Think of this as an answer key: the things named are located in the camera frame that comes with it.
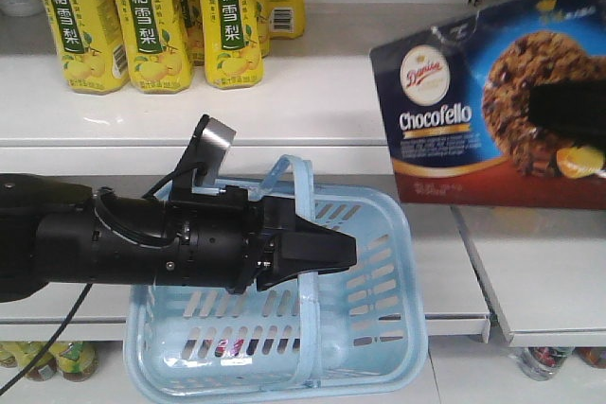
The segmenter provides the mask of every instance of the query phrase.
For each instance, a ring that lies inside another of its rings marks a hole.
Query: danisa logo
[[[401,87],[420,106],[441,101],[451,83],[451,72],[444,55],[432,46],[411,49],[401,64]]]

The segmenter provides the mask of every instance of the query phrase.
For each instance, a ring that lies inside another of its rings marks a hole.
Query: canned drink
[[[550,380],[572,354],[574,347],[524,347],[518,354],[518,364],[535,380]]]

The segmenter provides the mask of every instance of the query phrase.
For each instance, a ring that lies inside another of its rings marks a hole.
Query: basket handle
[[[279,178],[291,167],[294,179],[294,205],[296,214],[306,220],[315,220],[312,162],[292,155],[282,155],[272,170],[260,183],[262,197],[269,194]],[[263,390],[281,390],[305,383],[314,386],[321,374],[320,303],[318,301],[318,273],[301,273],[298,278],[299,317],[301,336],[299,363],[290,380],[268,384]]]

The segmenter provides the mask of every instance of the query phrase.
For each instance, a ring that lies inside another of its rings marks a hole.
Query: robotic arm
[[[48,282],[259,290],[356,263],[355,238],[300,218],[294,201],[211,184],[235,132],[203,116],[175,170],[141,199],[103,187],[0,174],[0,302]],[[153,195],[172,182],[169,197]]]

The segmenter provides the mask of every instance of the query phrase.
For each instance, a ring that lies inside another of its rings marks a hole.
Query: barcode
[[[122,73],[126,71],[127,64],[126,50],[124,49],[124,45],[121,44],[114,49],[114,68],[112,70],[115,78],[122,78]]]
[[[293,32],[293,9],[273,9],[270,25],[272,32]]]

